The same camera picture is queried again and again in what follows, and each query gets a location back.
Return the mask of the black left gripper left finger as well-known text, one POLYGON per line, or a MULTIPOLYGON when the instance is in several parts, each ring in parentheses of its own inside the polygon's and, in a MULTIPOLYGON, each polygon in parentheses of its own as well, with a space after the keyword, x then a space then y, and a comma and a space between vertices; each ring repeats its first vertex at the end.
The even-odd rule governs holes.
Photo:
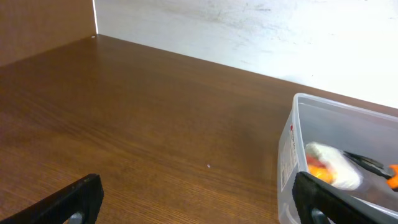
POLYGON ((7 223, 64 223, 74 214, 82 223, 95 223, 104 198, 101 178, 88 174, 41 201, 1 220, 7 223))

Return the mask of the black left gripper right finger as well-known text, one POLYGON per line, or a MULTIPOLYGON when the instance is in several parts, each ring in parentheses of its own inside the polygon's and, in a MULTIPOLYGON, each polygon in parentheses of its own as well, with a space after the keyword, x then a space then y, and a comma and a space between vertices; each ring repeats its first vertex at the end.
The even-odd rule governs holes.
POLYGON ((394 224, 397 219, 307 172, 298 172, 292 195, 302 224, 394 224))

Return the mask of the clear bag of wall plugs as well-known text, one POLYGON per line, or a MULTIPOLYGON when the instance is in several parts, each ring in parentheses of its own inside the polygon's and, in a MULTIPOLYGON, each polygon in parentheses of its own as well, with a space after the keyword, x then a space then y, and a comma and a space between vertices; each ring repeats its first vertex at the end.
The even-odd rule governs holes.
POLYGON ((337 189, 353 191, 362 184, 361 173, 334 147, 310 142, 305 156, 309 173, 337 189))

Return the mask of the black orange yellow pliers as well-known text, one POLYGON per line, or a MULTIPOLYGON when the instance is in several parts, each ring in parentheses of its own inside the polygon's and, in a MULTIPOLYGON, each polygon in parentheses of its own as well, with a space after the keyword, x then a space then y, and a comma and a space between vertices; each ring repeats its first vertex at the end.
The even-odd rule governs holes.
POLYGON ((366 156, 361 156, 347 151, 343 151, 343 154, 363 169, 385 178, 386 184, 393 191, 397 191, 397 164, 385 166, 384 164, 366 156))

